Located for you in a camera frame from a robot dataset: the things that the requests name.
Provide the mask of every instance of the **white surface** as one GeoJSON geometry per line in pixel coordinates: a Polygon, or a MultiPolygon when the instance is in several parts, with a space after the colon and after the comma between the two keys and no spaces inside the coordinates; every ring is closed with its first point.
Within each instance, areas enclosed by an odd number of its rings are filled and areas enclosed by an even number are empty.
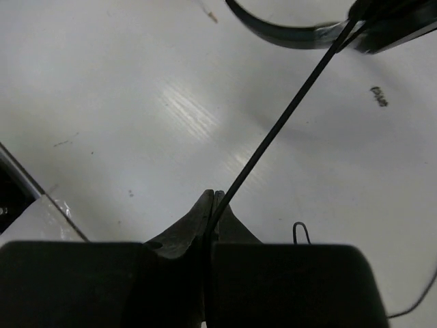
{"type": "Polygon", "coordinates": [[[42,196],[0,235],[0,246],[10,241],[82,241],[62,213],[42,196]]]}
{"type": "MultiPolygon", "coordinates": [[[[227,189],[323,54],[267,44],[205,2],[218,24],[190,0],[0,3],[0,139],[92,240],[145,241],[227,189]]],[[[290,24],[351,3],[242,1],[290,24]]],[[[437,261],[436,36],[336,56],[232,202],[263,241],[304,221],[315,242],[359,247],[388,312],[437,261]]],[[[433,327],[436,304],[434,288],[393,326],[433,327]]]]}

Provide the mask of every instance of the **white floor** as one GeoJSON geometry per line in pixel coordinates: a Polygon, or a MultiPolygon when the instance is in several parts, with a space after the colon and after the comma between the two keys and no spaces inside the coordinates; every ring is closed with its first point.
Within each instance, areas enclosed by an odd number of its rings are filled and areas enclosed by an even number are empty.
{"type": "MultiPolygon", "coordinates": [[[[204,189],[226,190],[324,51],[248,32],[222,1],[0,2],[0,140],[95,241],[145,241],[204,189]]],[[[286,24],[341,20],[352,0],[241,0],[286,24]]],[[[232,202],[263,241],[304,221],[369,259],[387,312],[437,260],[437,33],[345,51],[232,202]],[[369,91],[382,88],[388,107],[369,91]]],[[[433,327],[437,288],[393,327],[433,327]]]]}

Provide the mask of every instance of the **black wire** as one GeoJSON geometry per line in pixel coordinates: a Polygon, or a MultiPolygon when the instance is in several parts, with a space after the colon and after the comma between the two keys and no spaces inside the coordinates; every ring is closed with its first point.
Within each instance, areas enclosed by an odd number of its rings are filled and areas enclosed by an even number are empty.
{"type": "Polygon", "coordinates": [[[404,311],[401,311],[401,312],[398,312],[398,313],[394,313],[394,314],[390,314],[390,315],[387,316],[387,318],[388,319],[399,318],[400,316],[405,316],[405,315],[413,312],[415,309],[417,309],[417,307],[426,298],[426,295],[428,295],[428,292],[431,289],[431,287],[434,285],[434,282],[436,282],[436,279],[437,279],[437,267],[434,270],[434,273],[432,275],[431,280],[428,282],[428,284],[426,285],[425,289],[423,290],[423,292],[421,293],[421,295],[419,296],[417,301],[415,301],[407,310],[404,310],[404,311]]]}
{"type": "Polygon", "coordinates": [[[267,150],[268,146],[272,143],[273,139],[277,136],[279,131],[283,128],[285,123],[287,123],[290,116],[293,114],[294,110],[300,104],[302,99],[307,95],[308,91],[311,89],[317,78],[323,72],[325,67],[328,65],[329,61],[334,57],[337,49],[343,44],[346,38],[349,36],[350,32],[353,30],[357,22],[361,19],[367,8],[371,4],[371,0],[362,0],[360,10],[356,11],[356,14],[350,18],[348,24],[345,26],[343,31],[340,33],[338,38],[333,42],[333,45],[328,49],[328,51],[323,56],[322,60],[317,64],[314,68],[313,72],[310,74],[309,78],[305,81],[301,89],[295,95],[291,103],[288,105],[287,109],[283,112],[281,117],[277,120],[275,125],[266,135],[264,140],[258,146],[256,151],[253,153],[252,157],[249,159],[247,164],[244,166],[243,170],[238,174],[234,183],[230,186],[229,190],[223,196],[220,204],[218,204],[217,209],[212,214],[211,219],[209,220],[206,229],[205,229],[205,242],[206,245],[210,244],[212,232],[214,231],[221,215],[225,211],[228,204],[231,202],[231,199],[235,196],[238,189],[241,187],[242,183],[246,180],[247,176],[251,173],[252,169],[258,163],[259,159],[263,155],[263,153],[267,150]]]}
{"type": "Polygon", "coordinates": [[[308,242],[308,244],[311,245],[311,241],[309,240],[309,233],[308,233],[307,226],[303,222],[296,222],[293,225],[293,244],[295,244],[295,245],[298,244],[298,237],[297,237],[297,231],[296,231],[298,226],[301,226],[303,228],[303,230],[305,231],[305,236],[307,236],[307,242],[308,242]]]}
{"type": "MultiPolygon", "coordinates": [[[[298,237],[297,237],[297,227],[298,226],[301,226],[303,228],[303,230],[305,231],[305,236],[307,237],[307,242],[308,242],[308,244],[311,245],[311,241],[309,239],[309,233],[308,233],[307,226],[303,222],[296,222],[293,225],[293,244],[295,244],[295,245],[298,244],[298,237]]],[[[410,314],[415,309],[417,309],[418,306],[423,302],[423,300],[428,295],[429,291],[431,290],[431,287],[434,285],[436,280],[437,280],[437,267],[435,268],[434,273],[433,273],[431,279],[429,280],[429,282],[426,285],[426,287],[423,289],[423,291],[422,291],[421,295],[419,296],[419,298],[409,308],[407,308],[406,310],[398,312],[398,313],[394,313],[394,314],[389,314],[387,316],[387,318],[388,319],[399,318],[400,316],[405,316],[407,314],[410,314]]]]}

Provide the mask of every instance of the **thin black rod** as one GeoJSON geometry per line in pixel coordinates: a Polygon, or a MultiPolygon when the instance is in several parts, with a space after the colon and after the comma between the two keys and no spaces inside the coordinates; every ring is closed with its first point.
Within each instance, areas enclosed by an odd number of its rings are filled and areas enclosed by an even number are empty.
{"type": "Polygon", "coordinates": [[[323,56],[322,60],[317,64],[314,71],[311,73],[309,78],[305,81],[301,89],[295,95],[291,103],[288,105],[287,109],[283,112],[281,117],[278,119],[276,124],[272,127],[269,133],[266,135],[264,140],[258,146],[256,151],[253,153],[252,157],[249,159],[247,164],[244,166],[243,170],[238,174],[234,183],[230,186],[229,190],[223,196],[217,209],[212,214],[211,220],[209,220],[208,225],[205,230],[206,241],[210,241],[212,232],[214,231],[221,215],[223,214],[226,206],[231,202],[231,199],[235,196],[238,189],[241,187],[242,183],[246,180],[247,176],[251,173],[252,169],[258,163],[259,159],[263,153],[267,150],[268,146],[272,143],[273,139],[278,135],[279,131],[283,128],[285,123],[287,123],[290,116],[293,114],[294,110],[307,95],[308,91],[311,89],[317,78],[322,73],[323,69],[328,65],[329,61],[334,57],[337,49],[343,44],[346,38],[349,36],[357,22],[361,19],[371,0],[363,1],[361,4],[361,10],[358,10],[354,17],[351,17],[348,24],[345,26],[343,31],[340,33],[339,37],[333,42],[333,45],[328,49],[328,51],[323,56]]]}

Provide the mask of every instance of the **black curved strap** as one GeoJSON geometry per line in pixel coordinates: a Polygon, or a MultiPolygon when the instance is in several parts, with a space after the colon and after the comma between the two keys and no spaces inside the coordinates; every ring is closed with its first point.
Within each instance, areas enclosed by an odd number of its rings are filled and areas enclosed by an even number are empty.
{"type": "MultiPolygon", "coordinates": [[[[268,23],[242,8],[235,0],[225,0],[240,22],[269,43],[291,49],[328,48],[345,27],[328,23],[314,27],[288,27],[268,23]]],[[[361,6],[357,0],[349,17],[361,6]]],[[[362,52],[378,53],[437,29],[436,0],[373,0],[364,19],[352,30],[344,45],[362,52]]]]}
{"type": "Polygon", "coordinates": [[[226,0],[235,16],[254,34],[269,43],[291,49],[328,48],[346,23],[328,23],[314,27],[288,27],[268,23],[248,13],[235,0],[226,0]]]}

